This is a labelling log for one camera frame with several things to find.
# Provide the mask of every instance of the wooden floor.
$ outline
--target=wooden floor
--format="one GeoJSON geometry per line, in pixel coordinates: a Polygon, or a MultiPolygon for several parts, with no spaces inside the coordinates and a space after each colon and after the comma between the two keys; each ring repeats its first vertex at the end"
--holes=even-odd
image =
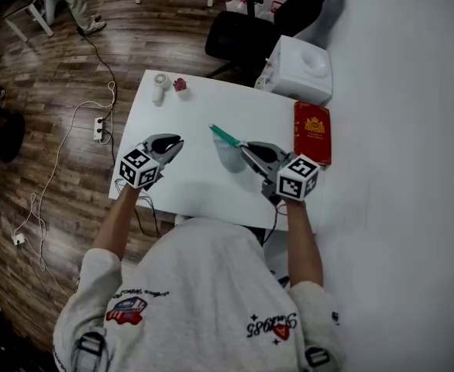
{"type": "MultiPolygon", "coordinates": [[[[115,104],[115,153],[139,82],[146,69],[205,75],[222,65],[205,55],[205,41],[212,20],[226,0],[88,0],[93,13],[108,23],[90,36],[101,58],[113,69],[119,86],[115,104]]],[[[29,37],[22,42],[5,23],[0,28],[0,85],[6,90],[2,105],[26,119],[26,135],[17,158],[0,161],[0,201],[12,229],[29,214],[30,195],[39,194],[47,182],[57,148],[71,123],[74,107],[83,101],[107,105],[111,94],[108,70],[75,30],[64,9],[51,26],[49,38],[27,14],[15,23],[29,37]]],[[[236,74],[226,80],[235,81],[236,74]]],[[[110,145],[94,140],[97,112],[80,109],[75,126],[60,152],[60,162],[43,200],[42,217],[47,237],[43,256],[67,292],[74,290],[85,251],[91,245],[111,201],[110,145]]],[[[144,236],[132,219],[124,272],[129,272],[156,240],[149,209],[138,207],[144,236]]],[[[162,232],[170,229],[173,216],[159,213],[162,232]]],[[[38,250],[40,232],[31,218],[23,232],[38,250]]],[[[67,300],[53,278],[38,266],[34,252],[16,247],[11,229],[0,211],[0,305],[15,330],[29,336],[42,350],[50,350],[51,335],[59,310],[67,300]],[[50,293],[47,296],[42,285],[50,293]]]]}

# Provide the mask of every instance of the chair seat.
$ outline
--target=chair seat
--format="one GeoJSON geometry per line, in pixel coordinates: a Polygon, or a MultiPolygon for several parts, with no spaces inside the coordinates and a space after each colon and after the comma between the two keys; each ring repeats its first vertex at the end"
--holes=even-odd
{"type": "Polygon", "coordinates": [[[232,62],[259,62],[268,58],[279,34],[273,23],[238,12],[222,11],[215,18],[205,45],[210,57],[232,62]]]}

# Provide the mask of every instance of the shirt sleeve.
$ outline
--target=shirt sleeve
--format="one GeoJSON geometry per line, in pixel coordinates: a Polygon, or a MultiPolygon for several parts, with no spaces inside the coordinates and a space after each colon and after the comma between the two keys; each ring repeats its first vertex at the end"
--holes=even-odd
{"type": "Polygon", "coordinates": [[[58,317],[53,332],[53,355],[61,372],[71,370],[72,347],[92,326],[103,326],[110,299],[122,285],[118,257],[90,249],[82,260],[79,286],[58,317]]]}
{"type": "Polygon", "coordinates": [[[341,370],[345,356],[335,331],[339,314],[333,307],[332,296],[310,281],[296,284],[288,294],[299,311],[309,366],[316,371],[341,370]]]}

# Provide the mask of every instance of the gold emblem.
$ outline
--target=gold emblem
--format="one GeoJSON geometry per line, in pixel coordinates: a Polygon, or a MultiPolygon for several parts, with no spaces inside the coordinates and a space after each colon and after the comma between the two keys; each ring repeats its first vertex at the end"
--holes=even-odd
{"type": "Polygon", "coordinates": [[[316,117],[311,117],[311,119],[306,119],[306,124],[304,129],[311,131],[313,133],[325,133],[325,127],[322,121],[318,121],[316,117]]]}

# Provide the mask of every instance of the teal object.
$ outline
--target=teal object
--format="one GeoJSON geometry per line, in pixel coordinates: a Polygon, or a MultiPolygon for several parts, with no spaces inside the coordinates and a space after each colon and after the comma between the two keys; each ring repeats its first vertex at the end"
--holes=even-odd
{"type": "Polygon", "coordinates": [[[230,146],[232,146],[232,147],[241,146],[242,142],[240,140],[237,140],[233,136],[230,136],[228,133],[226,133],[225,131],[218,128],[215,124],[210,124],[209,127],[215,135],[217,135],[221,140],[223,140],[225,143],[229,144],[230,146]]]}

